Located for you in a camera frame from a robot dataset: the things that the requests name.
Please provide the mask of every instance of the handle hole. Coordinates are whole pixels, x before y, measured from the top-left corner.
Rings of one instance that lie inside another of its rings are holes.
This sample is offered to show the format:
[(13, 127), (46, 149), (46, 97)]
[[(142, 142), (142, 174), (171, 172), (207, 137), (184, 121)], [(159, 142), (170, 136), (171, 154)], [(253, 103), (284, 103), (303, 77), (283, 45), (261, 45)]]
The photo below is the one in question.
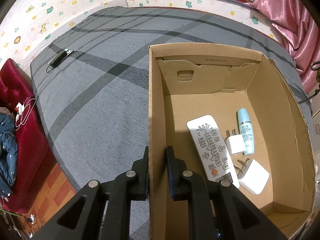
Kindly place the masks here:
[(190, 81), (193, 78), (193, 70), (180, 70), (177, 72), (179, 81)]

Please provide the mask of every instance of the light blue bottle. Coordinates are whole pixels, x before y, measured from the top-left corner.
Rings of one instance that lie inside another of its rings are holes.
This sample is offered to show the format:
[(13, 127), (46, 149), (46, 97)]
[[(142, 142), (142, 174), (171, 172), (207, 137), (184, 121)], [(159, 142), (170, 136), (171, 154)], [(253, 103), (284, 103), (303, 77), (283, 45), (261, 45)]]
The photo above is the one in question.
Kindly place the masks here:
[(244, 155), (250, 155), (254, 153), (254, 138), (252, 124), (250, 121), (249, 114), (245, 108), (238, 110), (238, 123), (239, 131), (243, 136), (243, 141), (246, 151)]

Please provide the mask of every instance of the white remote control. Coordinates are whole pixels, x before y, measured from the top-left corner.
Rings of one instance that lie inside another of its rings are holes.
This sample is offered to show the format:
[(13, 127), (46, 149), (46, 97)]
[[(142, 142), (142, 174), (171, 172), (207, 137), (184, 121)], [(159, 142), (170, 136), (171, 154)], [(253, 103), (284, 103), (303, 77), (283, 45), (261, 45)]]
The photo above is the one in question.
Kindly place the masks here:
[(208, 180), (219, 182), (227, 179), (240, 187), (236, 170), (221, 136), (217, 123), (211, 115), (187, 122), (193, 142), (202, 161)]

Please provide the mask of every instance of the jacket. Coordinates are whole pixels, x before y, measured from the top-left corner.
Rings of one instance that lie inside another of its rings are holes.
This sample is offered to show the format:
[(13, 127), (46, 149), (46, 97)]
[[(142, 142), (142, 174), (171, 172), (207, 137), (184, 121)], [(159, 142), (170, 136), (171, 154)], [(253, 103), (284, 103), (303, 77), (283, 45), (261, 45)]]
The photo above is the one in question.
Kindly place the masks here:
[(10, 115), (0, 113), (0, 196), (11, 194), (17, 175), (18, 145)]

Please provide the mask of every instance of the gray bedspread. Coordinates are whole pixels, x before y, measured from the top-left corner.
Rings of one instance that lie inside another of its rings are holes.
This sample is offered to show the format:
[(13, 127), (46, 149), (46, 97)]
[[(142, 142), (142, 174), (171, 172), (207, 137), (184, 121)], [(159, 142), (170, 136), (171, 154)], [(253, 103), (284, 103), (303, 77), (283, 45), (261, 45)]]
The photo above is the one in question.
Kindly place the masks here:
[[(278, 43), (238, 22), (166, 8), (106, 8), (53, 41), (31, 63), (42, 124), (76, 190), (113, 180), (148, 145), (148, 46), (213, 42), (255, 49), (275, 60), (297, 100), (306, 98), (295, 63)], [(62, 49), (74, 53), (46, 73)], [(312, 129), (310, 105), (301, 106)], [(148, 238), (148, 202), (132, 203), (130, 237)]]

